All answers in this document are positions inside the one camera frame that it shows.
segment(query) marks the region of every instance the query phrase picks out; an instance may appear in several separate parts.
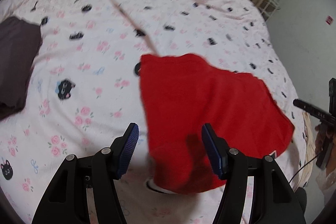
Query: white wall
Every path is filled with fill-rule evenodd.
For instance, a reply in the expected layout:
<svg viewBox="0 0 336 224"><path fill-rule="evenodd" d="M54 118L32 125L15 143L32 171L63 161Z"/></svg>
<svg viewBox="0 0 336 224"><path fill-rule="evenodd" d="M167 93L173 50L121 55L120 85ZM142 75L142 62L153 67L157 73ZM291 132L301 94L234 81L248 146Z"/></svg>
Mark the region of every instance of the white wall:
<svg viewBox="0 0 336 224"><path fill-rule="evenodd" d="M267 22L275 52L288 71L299 97L325 110L329 109L328 82L336 78L336 0L279 0L281 9ZM312 118L313 125L318 120ZM323 207L323 195L315 177L314 165L307 187L307 224Z"/></svg>

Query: bedding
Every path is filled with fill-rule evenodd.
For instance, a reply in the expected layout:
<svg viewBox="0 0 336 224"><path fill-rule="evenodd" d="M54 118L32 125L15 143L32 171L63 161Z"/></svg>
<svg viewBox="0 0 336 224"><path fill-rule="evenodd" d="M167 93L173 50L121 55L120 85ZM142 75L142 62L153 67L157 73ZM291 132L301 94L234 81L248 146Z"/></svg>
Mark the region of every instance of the bedding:
<svg viewBox="0 0 336 224"><path fill-rule="evenodd" d="M292 142L276 159L279 166L289 180L305 162L302 111L292 105L295 88L249 0L2 0L0 20L10 15L41 24L43 39L25 108L0 123L6 167L0 186L26 223L66 155L93 155L130 122L139 125L140 137L127 173L115 182L127 222L212 222L223 187L191 195L146 187L152 170L134 67L147 53L194 53L220 69L262 79L295 125ZM248 223L252 193L249 178L242 223ZM88 196L91 223L97 223Z"/></svg>

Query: red cloth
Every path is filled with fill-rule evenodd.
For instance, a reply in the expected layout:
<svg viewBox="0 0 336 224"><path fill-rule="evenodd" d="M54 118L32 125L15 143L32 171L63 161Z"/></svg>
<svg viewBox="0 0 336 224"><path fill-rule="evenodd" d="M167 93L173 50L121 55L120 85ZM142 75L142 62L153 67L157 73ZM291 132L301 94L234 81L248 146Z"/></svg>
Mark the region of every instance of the red cloth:
<svg viewBox="0 0 336 224"><path fill-rule="evenodd" d="M140 88L154 182L161 188L188 194L225 183L212 173L202 143L207 122L230 147L250 157L274 150L280 155L292 139L293 124L262 80L212 67L197 55L143 55Z"/></svg>

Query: folded brown cloth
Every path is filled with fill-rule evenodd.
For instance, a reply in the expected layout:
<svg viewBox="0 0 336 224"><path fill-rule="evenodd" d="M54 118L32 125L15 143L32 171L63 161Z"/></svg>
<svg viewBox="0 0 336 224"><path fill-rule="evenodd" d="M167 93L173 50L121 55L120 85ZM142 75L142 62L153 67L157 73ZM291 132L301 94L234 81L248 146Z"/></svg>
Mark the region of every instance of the folded brown cloth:
<svg viewBox="0 0 336 224"><path fill-rule="evenodd" d="M31 66L41 43L38 25L16 17L0 23L0 120L24 108Z"/></svg>

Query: pink rose print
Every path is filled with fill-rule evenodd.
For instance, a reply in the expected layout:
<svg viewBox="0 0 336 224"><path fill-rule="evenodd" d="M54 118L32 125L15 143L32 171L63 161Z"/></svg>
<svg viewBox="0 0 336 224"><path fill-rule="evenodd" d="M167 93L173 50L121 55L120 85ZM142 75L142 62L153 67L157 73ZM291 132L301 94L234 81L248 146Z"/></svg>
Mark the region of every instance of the pink rose print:
<svg viewBox="0 0 336 224"><path fill-rule="evenodd" d="M83 42L82 43L80 43L77 47L76 47L76 50L77 51L81 51L82 49L83 49Z"/></svg>
<svg viewBox="0 0 336 224"><path fill-rule="evenodd" d="M191 219L191 220L190 220L190 223L192 223L192 224L200 224L200 223L201 223L201 220L200 220L199 218Z"/></svg>
<svg viewBox="0 0 336 224"><path fill-rule="evenodd" d="M57 12L56 17L57 18L63 18L64 15L65 15L64 11L59 11L59 12Z"/></svg>
<svg viewBox="0 0 336 224"><path fill-rule="evenodd" d="M29 186L28 186L27 183L23 183L23 184L22 184L22 188L23 188L23 190L25 190L26 192L29 192Z"/></svg>
<svg viewBox="0 0 336 224"><path fill-rule="evenodd" d="M114 113L111 112L111 113L110 113L111 117L120 118L120 117L122 116L122 112L121 112L121 110L122 110L122 108L119 109L119 111L117 111L117 112L114 112Z"/></svg>
<svg viewBox="0 0 336 224"><path fill-rule="evenodd" d="M97 46L97 52L101 52L103 50L103 45L98 45Z"/></svg>
<svg viewBox="0 0 336 224"><path fill-rule="evenodd" d="M59 144L59 137L57 135L51 137L52 144Z"/></svg>
<svg viewBox="0 0 336 224"><path fill-rule="evenodd" d="M90 113L90 108L89 107L85 106L81 109L81 114L83 116L87 116L89 113Z"/></svg>
<svg viewBox="0 0 336 224"><path fill-rule="evenodd" d="M61 150L62 150L62 154L67 155L67 143L65 143L65 138L62 137L62 135L58 136L52 136L51 137L51 142L48 142L49 148L51 153L53 154L54 157L58 157L61 154Z"/></svg>
<svg viewBox="0 0 336 224"><path fill-rule="evenodd" d="M138 51L147 51L148 47L145 42L140 42L134 45L134 48L136 48Z"/></svg>
<svg viewBox="0 0 336 224"><path fill-rule="evenodd" d="M203 45L204 48L209 48L209 46L210 46L208 41L204 41L202 45Z"/></svg>
<svg viewBox="0 0 336 224"><path fill-rule="evenodd" d="M43 118L50 113L49 101L45 99L42 104L39 106L40 116Z"/></svg>
<svg viewBox="0 0 336 224"><path fill-rule="evenodd" d="M118 60L118 59L120 59L120 60L124 60L124 58L125 58L125 54L123 54L121 51L116 51L115 53L114 53L114 57L113 57L113 59L114 60Z"/></svg>
<svg viewBox="0 0 336 224"><path fill-rule="evenodd" d="M187 48L194 47L194 44L192 44L190 40L187 40L185 43L186 43Z"/></svg>
<svg viewBox="0 0 336 224"><path fill-rule="evenodd" d="M90 118L86 118L85 119L85 124L90 125L91 124L91 119Z"/></svg>
<svg viewBox="0 0 336 224"><path fill-rule="evenodd" d="M96 91L96 95L97 95L97 98L98 99L99 97L101 97L101 94L103 92L103 89L102 88L96 88L94 89Z"/></svg>
<svg viewBox="0 0 336 224"><path fill-rule="evenodd" d="M89 20L87 23L86 23L86 28L87 29L92 29L94 26L96 26L96 23L92 20Z"/></svg>
<svg viewBox="0 0 336 224"><path fill-rule="evenodd" d="M52 75L58 75L58 76L60 76L63 71L64 71L64 68L62 68L62 66L58 66L58 67L53 68L49 72Z"/></svg>
<svg viewBox="0 0 336 224"><path fill-rule="evenodd" d="M82 145L83 146L88 146L90 144L90 140L87 138L82 138Z"/></svg>
<svg viewBox="0 0 336 224"><path fill-rule="evenodd" d="M171 215L171 209L170 208L153 208L152 209L152 215L154 217L166 217L168 215Z"/></svg>
<svg viewBox="0 0 336 224"><path fill-rule="evenodd" d="M101 52L102 54L106 53L110 48L110 45L107 41L101 41L98 43L97 52Z"/></svg>
<svg viewBox="0 0 336 224"><path fill-rule="evenodd" d="M58 157L61 154L60 149L56 146L53 146L50 151L54 157Z"/></svg>
<svg viewBox="0 0 336 224"><path fill-rule="evenodd" d="M172 50L176 50L176 49L178 49L178 46L177 46L177 44L176 44L175 42L172 42L172 43L170 44L170 48L171 48Z"/></svg>
<svg viewBox="0 0 336 224"><path fill-rule="evenodd" d="M52 49L56 48L58 45L57 42L53 42L51 43L48 47L47 47L47 51L51 51Z"/></svg>
<svg viewBox="0 0 336 224"><path fill-rule="evenodd" d="M49 106L49 102L48 102L48 100L45 99L45 100L43 101L42 105L43 105L44 107L48 107L48 106Z"/></svg>
<svg viewBox="0 0 336 224"><path fill-rule="evenodd" d="M54 30L53 30L53 34L58 34L60 31L60 28L57 26Z"/></svg>
<svg viewBox="0 0 336 224"><path fill-rule="evenodd" d="M13 147L10 148L9 152L13 157L15 157L15 149Z"/></svg>
<svg viewBox="0 0 336 224"><path fill-rule="evenodd" d="M225 60L220 58L218 61L219 61L219 65L221 67L223 67L223 68L228 68L229 67L228 63Z"/></svg>
<svg viewBox="0 0 336 224"><path fill-rule="evenodd" d="M81 116L75 117L75 125L80 126L83 123L83 119Z"/></svg>
<svg viewBox="0 0 336 224"><path fill-rule="evenodd" d="M25 178L25 183L22 184L23 190L25 190L26 192L29 192L29 190L31 190L33 192L34 187L29 185L30 185L30 179Z"/></svg>
<svg viewBox="0 0 336 224"><path fill-rule="evenodd" d="M129 81L127 81L127 80L122 80L121 85L122 85L122 86L128 86L128 85L129 85Z"/></svg>
<svg viewBox="0 0 336 224"><path fill-rule="evenodd" d="M90 116L90 118L83 118L83 117L81 117L79 114L81 114L82 116ZM94 115L93 115L93 112L91 112L90 113L90 108L89 107L87 107L87 106L85 106L85 107L83 107L80 111L79 111L79 109L77 108L76 109L76 113L75 113L75 115L77 115L76 117L75 117L75 124L77 125L77 126L81 126L81 125L83 125L83 129L84 129L84 131L86 131L86 129L90 126L90 124L91 124L91 119L94 117Z"/></svg>
<svg viewBox="0 0 336 224"><path fill-rule="evenodd" d="M16 152L18 152L16 137L14 137L13 135L11 135L10 140L8 140L8 151L13 157L15 157Z"/></svg>
<svg viewBox="0 0 336 224"><path fill-rule="evenodd" d="M91 68L90 64L85 64L85 63L81 63L79 64L79 66L77 67L77 69L81 70L81 71L85 71Z"/></svg>
<svg viewBox="0 0 336 224"><path fill-rule="evenodd" d="M114 86L116 88L120 87L120 89L123 89L125 86L129 86L128 80L122 80L122 78L116 79Z"/></svg>

